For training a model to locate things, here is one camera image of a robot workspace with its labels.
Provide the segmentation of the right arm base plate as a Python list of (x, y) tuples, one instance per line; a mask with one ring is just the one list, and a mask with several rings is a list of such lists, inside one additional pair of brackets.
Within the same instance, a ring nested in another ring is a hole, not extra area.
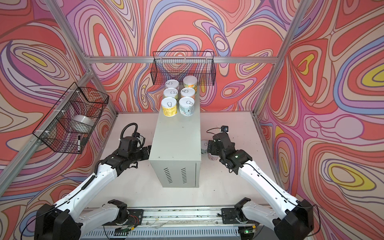
[(222, 218), (223, 224), (247, 224), (249, 221), (243, 212), (236, 208), (222, 208), (218, 216)]

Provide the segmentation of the orange red labelled can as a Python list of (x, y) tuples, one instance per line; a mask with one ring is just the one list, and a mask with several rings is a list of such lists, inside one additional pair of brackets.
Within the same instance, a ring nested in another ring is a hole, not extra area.
[(194, 99), (195, 95), (196, 95), (196, 91), (193, 88), (183, 88), (181, 90), (181, 97), (182, 98), (189, 97), (189, 98), (193, 98)]

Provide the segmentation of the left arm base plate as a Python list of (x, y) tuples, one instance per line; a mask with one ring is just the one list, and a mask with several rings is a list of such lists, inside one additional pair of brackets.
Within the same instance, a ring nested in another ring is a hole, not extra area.
[(108, 222), (104, 226), (137, 227), (142, 224), (143, 214), (143, 209), (128, 209), (126, 214), (119, 214), (116, 220)]

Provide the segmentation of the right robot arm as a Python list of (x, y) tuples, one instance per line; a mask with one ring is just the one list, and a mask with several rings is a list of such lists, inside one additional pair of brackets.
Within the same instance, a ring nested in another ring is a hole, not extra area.
[(269, 208), (243, 198), (235, 205), (239, 222), (255, 221), (273, 230), (280, 240), (303, 240), (314, 230), (314, 206), (299, 201), (268, 177), (244, 150), (237, 150), (228, 133), (214, 134), (208, 153), (218, 156), (230, 173), (247, 181), (270, 205)]

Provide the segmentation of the yellow can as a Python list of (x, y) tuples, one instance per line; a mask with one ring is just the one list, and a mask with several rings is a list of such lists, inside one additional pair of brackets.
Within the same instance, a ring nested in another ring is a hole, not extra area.
[(161, 102), (163, 113), (166, 117), (174, 117), (177, 112), (177, 100), (175, 98), (166, 97)]

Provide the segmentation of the orange green lidded can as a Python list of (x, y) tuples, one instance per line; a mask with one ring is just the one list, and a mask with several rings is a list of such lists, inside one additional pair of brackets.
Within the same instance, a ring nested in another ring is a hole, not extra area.
[(184, 77), (183, 84), (185, 88), (192, 88), (196, 91), (198, 87), (198, 79), (195, 76), (189, 75)]

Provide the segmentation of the green labelled can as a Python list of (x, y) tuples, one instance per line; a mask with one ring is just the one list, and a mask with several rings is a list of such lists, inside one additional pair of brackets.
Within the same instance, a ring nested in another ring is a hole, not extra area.
[(175, 88), (166, 88), (163, 91), (163, 96), (164, 98), (174, 98), (176, 100), (179, 99), (179, 91), (178, 89)]

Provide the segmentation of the white grey can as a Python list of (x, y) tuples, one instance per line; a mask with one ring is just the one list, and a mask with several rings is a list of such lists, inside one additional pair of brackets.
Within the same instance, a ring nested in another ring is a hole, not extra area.
[(219, 159), (218, 156), (215, 156), (215, 155), (212, 155), (212, 154), (208, 154), (208, 157), (211, 161), (217, 161)]

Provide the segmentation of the pink labelled can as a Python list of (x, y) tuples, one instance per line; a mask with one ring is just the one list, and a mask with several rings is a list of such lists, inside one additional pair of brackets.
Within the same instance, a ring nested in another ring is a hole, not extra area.
[(168, 80), (168, 81), (166, 81), (166, 83), (165, 83), (165, 86), (166, 86), (166, 89), (169, 89), (169, 88), (174, 88), (174, 89), (179, 89), (179, 85), (180, 85), (180, 83), (179, 83), (179, 81), (177, 81), (177, 80)]

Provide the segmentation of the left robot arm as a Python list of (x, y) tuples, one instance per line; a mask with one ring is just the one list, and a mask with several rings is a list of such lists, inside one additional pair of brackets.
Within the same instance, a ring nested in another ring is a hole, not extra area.
[(129, 123), (120, 134), (119, 147), (96, 163), (94, 172), (72, 192), (53, 205), (43, 205), (35, 218), (36, 240), (79, 240), (106, 223), (126, 225), (131, 217), (127, 204), (110, 200), (102, 207), (82, 214), (85, 207), (110, 182), (125, 170), (137, 168), (149, 159), (151, 146), (138, 132), (137, 123)]

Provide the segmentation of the teal can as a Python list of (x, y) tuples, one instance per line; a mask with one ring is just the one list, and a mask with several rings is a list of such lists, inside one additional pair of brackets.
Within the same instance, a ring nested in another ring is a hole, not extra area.
[(179, 100), (179, 109), (182, 116), (192, 116), (195, 111), (195, 100), (191, 97), (183, 97)]

